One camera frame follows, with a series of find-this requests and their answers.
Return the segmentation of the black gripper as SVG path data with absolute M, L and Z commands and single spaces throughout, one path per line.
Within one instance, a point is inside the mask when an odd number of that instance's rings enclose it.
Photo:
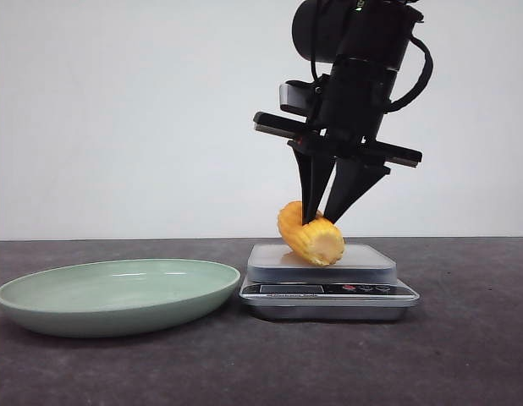
M 312 81 L 322 85 L 323 92 L 304 123 L 268 112 L 255 114 L 256 130 L 291 139 L 288 145 L 299 168 L 303 223 L 317 215 L 336 156 L 341 158 L 324 211 L 332 223 L 390 174 L 384 161 L 410 167 L 421 162 L 419 151 L 377 140 L 383 116 L 408 105 L 422 92 L 419 80 L 400 99 L 390 100 L 403 59 L 402 54 L 340 55 L 329 61 L 333 65 L 329 74 Z

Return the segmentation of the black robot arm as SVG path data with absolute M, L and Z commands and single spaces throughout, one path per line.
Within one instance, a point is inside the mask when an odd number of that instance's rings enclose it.
M 311 82 L 289 80 L 279 89 L 281 114 L 258 112 L 256 129 L 287 139 L 300 172 L 300 222 L 318 212 L 336 222 L 390 164 L 415 167 L 422 154 L 377 139 L 384 115 L 409 105 L 426 88 L 433 60 L 426 56 L 416 84 L 398 100 L 390 95 L 423 16 L 410 1 L 305 1 L 292 37 L 311 64 L 329 63 Z

